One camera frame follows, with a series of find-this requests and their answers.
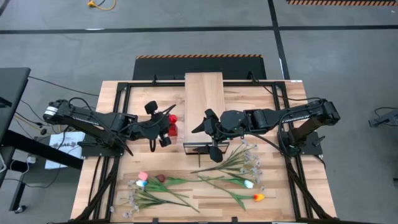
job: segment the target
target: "black desk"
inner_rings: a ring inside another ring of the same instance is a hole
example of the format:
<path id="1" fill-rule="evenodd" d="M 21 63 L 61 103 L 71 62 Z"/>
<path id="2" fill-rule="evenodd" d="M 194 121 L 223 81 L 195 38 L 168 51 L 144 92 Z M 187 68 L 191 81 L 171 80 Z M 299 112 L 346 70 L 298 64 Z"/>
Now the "black desk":
<path id="1" fill-rule="evenodd" d="M 5 165 L 7 168 L 10 167 L 15 149 L 20 149 L 68 167 L 81 169 L 83 166 L 82 159 L 8 130 L 27 85 L 29 73 L 30 68 L 0 68 L 0 97 L 5 100 L 0 107 L 0 153 Z M 6 170 L 0 173 L 0 187 L 6 173 Z M 16 211 L 19 207 L 19 200 L 22 197 L 24 187 L 25 184 L 20 182 L 10 210 Z"/>

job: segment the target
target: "orange tulip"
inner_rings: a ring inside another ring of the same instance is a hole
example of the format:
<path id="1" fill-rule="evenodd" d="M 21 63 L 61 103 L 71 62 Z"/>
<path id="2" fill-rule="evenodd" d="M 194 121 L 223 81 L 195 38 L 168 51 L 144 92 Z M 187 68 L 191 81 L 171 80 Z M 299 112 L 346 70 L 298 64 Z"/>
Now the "orange tulip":
<path id="1" fill-rule="evenodd" d="M 264 195 L 263 195 L 263 194 L 255 194 L 255 195 L 253 196 L 253 198 L 254 198 L 254 201 L 259 202 L 259 201 L 261 201 L 262 199 L 264 199 Z"/>

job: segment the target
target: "yellow cable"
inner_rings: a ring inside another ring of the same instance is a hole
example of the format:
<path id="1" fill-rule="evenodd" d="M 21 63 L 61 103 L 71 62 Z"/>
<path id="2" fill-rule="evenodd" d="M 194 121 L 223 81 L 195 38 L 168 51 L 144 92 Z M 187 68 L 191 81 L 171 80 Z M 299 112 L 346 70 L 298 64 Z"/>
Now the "yellow cable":
<path id="1" fill-rule="evenodd" d="M 34 128 L 34 129 L 36 129 L 36 130 L 38 130 L 38 131 L 41 131 L 38 127 L 35 127 L 33 124 L 30 124 L 28 121 L 22 119 L 20 116 L 18 116 L 18 115 L 16 115 L 16 114 L 15 114 L 15 118 L 17 118 L 18 120 L 20 120 L 20 121 L 22 121 L 22 122 L 27 123 L 30 127 Z"/>
<path id="2" fill-rule="evenodd" d="M 113 5 L 111 7 L 109 7 L 109 8 L 103 8 L 103 7 L 97 6 L 97 4 L 95 4 L 94 0 L 90 0 L 87 3 L 87 6 L 95 7 L 97 9 L 101 9 L 101 10 L 112 10 L 116 6 L 116 0 L 113 0 Z"/>

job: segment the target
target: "wooden plank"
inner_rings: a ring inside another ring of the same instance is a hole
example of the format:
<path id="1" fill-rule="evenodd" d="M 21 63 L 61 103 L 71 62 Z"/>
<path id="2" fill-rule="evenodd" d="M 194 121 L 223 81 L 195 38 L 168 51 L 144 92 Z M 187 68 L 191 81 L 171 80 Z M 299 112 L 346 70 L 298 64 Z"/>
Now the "wooden plank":
<path id="1" fill-rule="evenodd" d="M 305 98 L 303 83 L 286 81 L 287 94 L 291 98 Z M 99 95 L 97 111 L 107 113 L 112 111 L 114 98 L 116 95 L 117 82 L 103 82 Z M 214 181 L 215 184 L 224 187 L 232 192 L 243 195 L 260 193 L 260 186 L 266 190 L 262 192 L 266 199 L 261 202 L 245 200 L 247 208 L 245 212 L 237 206 L 236 202 L 225 192 L 215 189 L 206 183 L 186 183 L 171 187 L 175 192 L 189 196 L 187 201 L 199 209 L 200 213 L 191 208 L 178 205 L 161 205 L 143 209 L 135 213 L 132 218 L 124 219 L 122 214 L 131 210 L 128 205 L 120 199 L 128 195 L 127 182 L 136 179 L 139 171 L 147 171 L 150 176 L 164 174 L 172 177 L 182 177 L 195 179 L 191 170 L 197 170 L 197 156 L 186 156 L 182 143 L 184 142 L 184 113 L 185 113 L 185 88 L 182 87 L 134 87 L 129 99 L 128 113 L 139 116 L 139 119 L 148 119 L 144 105 L 150 100 L 157 100 L 159 109 L 176 104 L 172 111 L 178 117 L 178 137 L 172 138 L 172 145 L 165 148 L 157 148 L 155 152 L 150 152 L 148 141 L 139 140 L 127 144 L 134 153 L 134 157 L 125 154 L 121 158 L 118 181 L 116 184 L 114 207 L 115 213 L 112 214 L 111 222 L 151 222 L 153 217 L 158 217 L 160 222 L 230 222 L 232 216 L 237 216 L 242 222 L 271 222 L 271 221 L 294 221 L 292 199 L 290 196 L 287 173 L 284 158 L 269 144 L 262 142 L 252 136 L 245 139 L 250 143 L 256 143 L 258 149 L 252 153 L 259 156 L 261 160 L 261 170 L 264 176 L 260 185 L 254 189 L 242 189 L 237 185 L 221 181 Z M 226 110 L 246 110 L 254 108 L 274 109 L 272 95 L 266 92 L 263 87 L 248 86 L 226 86 L 224 87 L 224 102 Z M 305 102 L 289 101 L 291 106 L 298 106 Z M 264 137 L 277 143 L 277 129 L 269 131 Z M 240 145 L 240 140 L 230 141 L 230 149 L 225 156 L 229 156 L 232 149 Z M 318 200 L 319 204 L 330 215 L 335 216 L 335 208 L 331 198 L 325 169 L 313 156 L 302 156 L 304 172 L 307 178 L 309 191 Z M 73 205 L 71 218 L 78 216 L 87 205 L 88 193 L 90 192 L 91 181 L 93 178 L 96 158 L 87 158 L 84 161 L 81 171 L 80 181 L 76 192 L 75 203 Z M 216 164 L 208 157 L 201 156 L 201 169 L 213 167 Z M 99 173 L 94 184 L 98 186 Z M 205 172 L 203 175 L 217 177 L 225 175 L 222 172 Z M 299 195 L 300 208 L 304 208 L 301 194 Z M 160 198 L 175 200 L 172 195 L 159 193 Z M 104 196 L 101 214 L 104 213 L 104 202 L 108 194 Z"/>
<path id="2" fill-rule="evenodd" d="M 191 133 L 203 121 L 207 109 L 219 117 L 225 110 L 223 74 L 186 73 L 184 142 L 211 142 L 204 132 Z"/>

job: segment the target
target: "black metal frame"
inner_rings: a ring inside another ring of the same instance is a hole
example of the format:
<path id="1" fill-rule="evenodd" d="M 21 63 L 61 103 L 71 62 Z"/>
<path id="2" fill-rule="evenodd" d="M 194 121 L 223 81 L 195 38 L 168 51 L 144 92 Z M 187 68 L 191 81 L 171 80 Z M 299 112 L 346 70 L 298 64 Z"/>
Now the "black metal frame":
<path id="1" fill-rule="evenodd" d="M 288 108 L 289 107 L 289 101 L 287 99 L 287 92 L 286 92 L 286 85 L 285 82 L 260 82 L 258 80 L 256 80 L 254 78 L 254 75 L 249 73 L 248 75 L 248 79 L 250 80 L 246 80 L 246 81 L 225 81 L 223 82 L 224 86 L 270 86 L 272 88 L 272 93 L 273 93 L 273 97 L 274 97 L 274 104 L 275 104 L 275 109 L 276 110 L 280 110 L 280 103 L 279 103 L 279 98 L 277 96 L 277 88 L 282 90 L 282 97 L 284 100 L 284 105 Z M 119 108 L 119 104 L 120 104 L 120 99 L 121 99 L 121 92 L 123 90 L 126 91 L 125 95 L 124 95 L 124 103 L 123 103 L 123 108 L 122 108 L 122 113 L 127 113 L 127 109 L 129 106 L 129 99 L 130 99 L 130 95 L 131 95 L 131 88 L 132 87 L 170 87 L 170 86 L 180 86 L 183 87 L 185 86 L 185 81 L 183 80 L 174 80 L 174 81 L 157 81 L 156 77 L 154 77 L 154 80 L 148 81 L 148 82 L 139 82 L 139 83 L 129 83 L 129 82 L 119 82 L 118 86 L 117 86 L 117 91 L 116 91 L 116 97 L 115 97 L 115 103 L 113 106 L 113 112 L 117 112 L 118 108 Z M 304 186 L 307 187 L 307 185 L 305 184 L 305 177 L 304 177 L 304 172 L 303 172 L 303 167 L 302 167 L 302 163 L 301 163 L 301 158 L 300 155 L 298 155 L 296 157 L 296 161 L 297 161 L 297 167 L 298 167 L 298 174 L 300 177 L 300 180 L 303 180 Z M 286 166 L 288 165 L 288 163 L 290 163 L 290 161 L 288 161 L 287 159 L 285 160 Z M 101 177 L 100 177 L 100 182 L 99 182 L 99 188 L 101 188 L 101 186 L 104 184 L 105 182 L 105 177 L 106 177 L 106 173 L 108 170 L 108 164 L 109 164 L 109 158 L 105 157 L 105 160 L 103 162 L 103 168 L 101 171 Z M 289 177 L 289 187 L 290 187 L 290 192 L 292 195 L 292 203 L 293 203 L 293 208 L 294 208 L 294 213 L 295 213 L 295 218 L 296 220 L 299 220 L 301 218 L 301 214 L 300 214 L 300 207 L 299 207 L 299 200 L 297 198 L 297 191 L 295 188 L 295 184 L 293 179 L 288 175 Z M 109 188 L 109 195 L 108 195 L 108 203 L 106 206 L 106 215 L 105 215 L 105 221 L 110 222 L 110 218 L 111 218 L 111 213 L 109 211 L 110 206 L 112 206 L 113 204 L 113 200 L 114 200 L 114 191 L 116 188 L 116 179 L 114 178 L 110 184 L 110 188 Z M 99 212 L 100 212 L 100 204 L 101 204 L 101 200 L 98 202 L 98 204 L 96 205 L 96 209 L 94 212 L 94 216 L 93 216 L 93 220 L 87 220 L 86 222 L 95 222 L 96 220 L 99 219 Z M 307 217 L 312 218 L 312 209 L 309 205 L 309 203 L 305 200 L 305 207 L 307 210 Z"/>

